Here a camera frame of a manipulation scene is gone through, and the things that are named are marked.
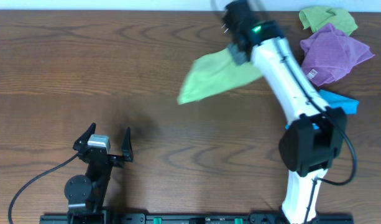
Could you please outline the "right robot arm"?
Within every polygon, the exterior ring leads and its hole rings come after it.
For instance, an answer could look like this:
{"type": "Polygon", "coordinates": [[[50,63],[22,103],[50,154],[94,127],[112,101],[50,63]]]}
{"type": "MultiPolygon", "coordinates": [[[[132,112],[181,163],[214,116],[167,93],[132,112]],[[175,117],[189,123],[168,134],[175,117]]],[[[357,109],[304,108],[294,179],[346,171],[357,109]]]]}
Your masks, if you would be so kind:
{"type": "Polygon", "coordinates": [[[249,62],[270,85],[287,120],[280,157],[288,169],[286,197],[279,215],[258,215],[252,223],[352,223],[351,215],[319,214],[316,201],[324,176],[341,152],[345,112],[332,109],[305,77],[275,21],[262,21],[247,1],[225,7],[223,22],[232,34],[237,64],[249,62]]]}

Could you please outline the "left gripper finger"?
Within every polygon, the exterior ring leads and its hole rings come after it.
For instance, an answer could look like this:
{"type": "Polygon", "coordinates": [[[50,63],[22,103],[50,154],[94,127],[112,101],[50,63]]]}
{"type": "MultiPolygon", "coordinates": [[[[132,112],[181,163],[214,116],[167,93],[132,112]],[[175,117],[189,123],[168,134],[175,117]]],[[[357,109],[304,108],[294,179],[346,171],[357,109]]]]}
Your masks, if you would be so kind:
{"type": "Polygon", "coordinates": [[[132,156],[131,129],[128,127],[125,131],[124,140],[121,145],[121,151],[124,156],[132,156]]]}
{"type": "Polygon", "coordinates": [[[89,128],[74,142],[74,146],[87,144],[89,138],[95,133],[96,123],[92,123],[89,128]]]}

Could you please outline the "light green cloth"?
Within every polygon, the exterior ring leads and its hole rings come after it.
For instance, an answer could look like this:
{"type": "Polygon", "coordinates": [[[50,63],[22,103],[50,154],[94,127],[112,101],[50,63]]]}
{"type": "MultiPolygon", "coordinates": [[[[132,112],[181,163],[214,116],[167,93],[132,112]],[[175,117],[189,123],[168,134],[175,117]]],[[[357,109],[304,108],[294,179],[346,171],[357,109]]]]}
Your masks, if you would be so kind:
{"type": "Polygon", "coordinates": [[[179,105],[218,95],[260,78],[262,72],[250,62],[236,64],[229,48],[196,59],[177,97],[179,105]]]}

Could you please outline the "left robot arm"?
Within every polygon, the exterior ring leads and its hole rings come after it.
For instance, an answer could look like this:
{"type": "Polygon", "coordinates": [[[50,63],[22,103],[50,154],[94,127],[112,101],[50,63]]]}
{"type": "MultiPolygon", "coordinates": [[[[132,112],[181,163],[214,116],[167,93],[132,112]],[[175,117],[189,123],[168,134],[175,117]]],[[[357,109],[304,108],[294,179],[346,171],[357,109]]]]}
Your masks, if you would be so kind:
{"type": "Polygon", "coordinates": [[[84,175],[68,180],[64,193],[68,200],[68,223],[119,223],[111,211],[103,207],[104,198],[114,167],[123,168],[132,162],[131,129],[127,128],[121,145],[121,155],[110,154],[108,136],[95,133],[96,124],[75,141],[73,149],[77,157],[88,165],[84,175]]]}

